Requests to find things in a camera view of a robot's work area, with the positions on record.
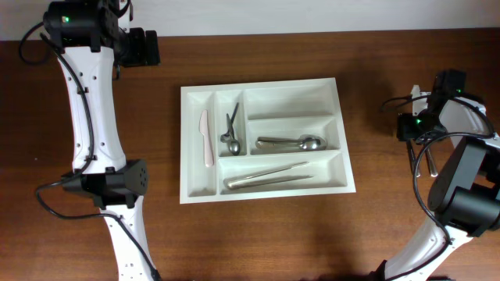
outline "brown table surface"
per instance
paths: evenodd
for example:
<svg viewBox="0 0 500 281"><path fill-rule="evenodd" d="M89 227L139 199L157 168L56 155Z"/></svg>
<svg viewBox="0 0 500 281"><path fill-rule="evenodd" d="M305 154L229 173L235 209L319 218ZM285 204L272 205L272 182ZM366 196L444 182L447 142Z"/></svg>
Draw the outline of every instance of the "brown table surface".
<svg viewBox="0 0 500 281"><path fill-rule="evenodd" d="M29 43L27 52L42 44ZM500 30L347 32L164 37L162 65L124 69L113 82L128 159L148 163L144 219L164 279L299 280L368 273L391 258L425 215L413 196L405 144L386 98L434 74L467 71L500 126ZM117 280L101 219L69 222L44 211L34 188L71 168L73 131L61 69L25 66L17 43L0 43L0 280ZM179 204L180 87L335 77L355 194ZM434 149L438 168L451 151ZM424 197L432 179L420 181ZM60 188L47 202L66 214L95 212ZM485 233L435 272L459 281L500 278L500 233Z"/></svg>

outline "white wall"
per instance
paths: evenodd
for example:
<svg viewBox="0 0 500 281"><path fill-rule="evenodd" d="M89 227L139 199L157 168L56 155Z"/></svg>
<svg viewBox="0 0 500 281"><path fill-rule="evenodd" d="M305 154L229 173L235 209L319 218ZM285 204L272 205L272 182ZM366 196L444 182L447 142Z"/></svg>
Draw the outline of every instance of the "white wall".
<svg viewBox="0 0 500 281"><path fill-rule="evenodd" d="M50 0L0 0L0 40L18 40ZM500 0L133 0L159 36L500 27Z"/></svg>

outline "wooden table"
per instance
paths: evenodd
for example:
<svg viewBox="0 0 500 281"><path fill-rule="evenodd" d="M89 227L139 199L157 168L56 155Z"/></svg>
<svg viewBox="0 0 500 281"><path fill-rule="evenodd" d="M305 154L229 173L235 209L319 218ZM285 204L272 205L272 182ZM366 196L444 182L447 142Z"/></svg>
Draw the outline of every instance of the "wooden table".
<svg viewBox="0 0 500 281"><path fill-rule="evenodd" d="M27 52L40 48L29 43ZM500 126L500 30L165 37L160 67L124 69L113 83L121 144L148 163L144 218L164 279L299 280L368 273L396 254L425 215L413 196L405 144L386 98L434 74L467 71ZM70 107L56 60L25 66L0 44L0 280L117 280L101 219L68 222L44 211L34 188L68 172ZM323 77L337 79L357 193L179 205L180 87ZM441 167L450 143L434 149ZM421 190L432 179L424 166ZM95 212L61 189L44 194L66 214ZM458 249L435 273L497 280L500 233Z"/></svg>

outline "white tray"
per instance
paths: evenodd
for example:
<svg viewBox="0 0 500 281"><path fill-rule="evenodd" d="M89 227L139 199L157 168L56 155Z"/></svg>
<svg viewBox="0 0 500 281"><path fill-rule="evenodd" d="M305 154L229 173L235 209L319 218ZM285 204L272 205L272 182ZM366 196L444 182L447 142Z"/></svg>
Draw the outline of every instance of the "white tray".
<svg viewBox="0 0 500 281"><path fill-rule="evenodd" d="M220 142L226 114L233 113L241 153L233 156ZM180 203L355 192L341 106L334 78L181 88ZM215 165L205 167L199 121L209 112ZM257 137L299 138L313 134L327 140L324 151L262 151ZM304 180L228 190L223 180L299 162L308 165L259 177L313 176Z"/></svg>

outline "robotic arm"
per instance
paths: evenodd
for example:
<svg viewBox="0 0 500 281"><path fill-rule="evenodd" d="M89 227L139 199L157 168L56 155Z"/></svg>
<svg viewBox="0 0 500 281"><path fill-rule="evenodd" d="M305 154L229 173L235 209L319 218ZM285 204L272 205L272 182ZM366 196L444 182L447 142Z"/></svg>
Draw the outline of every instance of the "robotic arm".
<svg viewBox="0 0 500 281"><path fill-rule="evenodd" d="M483 140L452 137L455 150L430 189L427 204L431 215L446 229L449 241L447 233L428 217L402 251L372 272L373 280L427 280L458 247L488 229L500 228L498 135L488 132L491 124L477 114L485 113L483 102L465 94L464 86L465 73L452 69L439 73L431 93L420 92L418 86L413 88L413 114L398 117L400 141L414 139L425 144L446 137L448 131L492 136ZM478 174L494 183L494 187L474 183Z"/></svg>
<svg viewBox="0 0 500 281"><path fill-rule="evenodd" d="M92 198L100 208L111 234L119 280L160 280L142 217L148 170L143 160L126 160L113 105L114 66L119 76L120 66L159 64L156 32L130 29L132 18L130 1L52 2L43 20L51 40L42 39L59 53L70 96L73 171L62 176L63 188Z"/></svg>

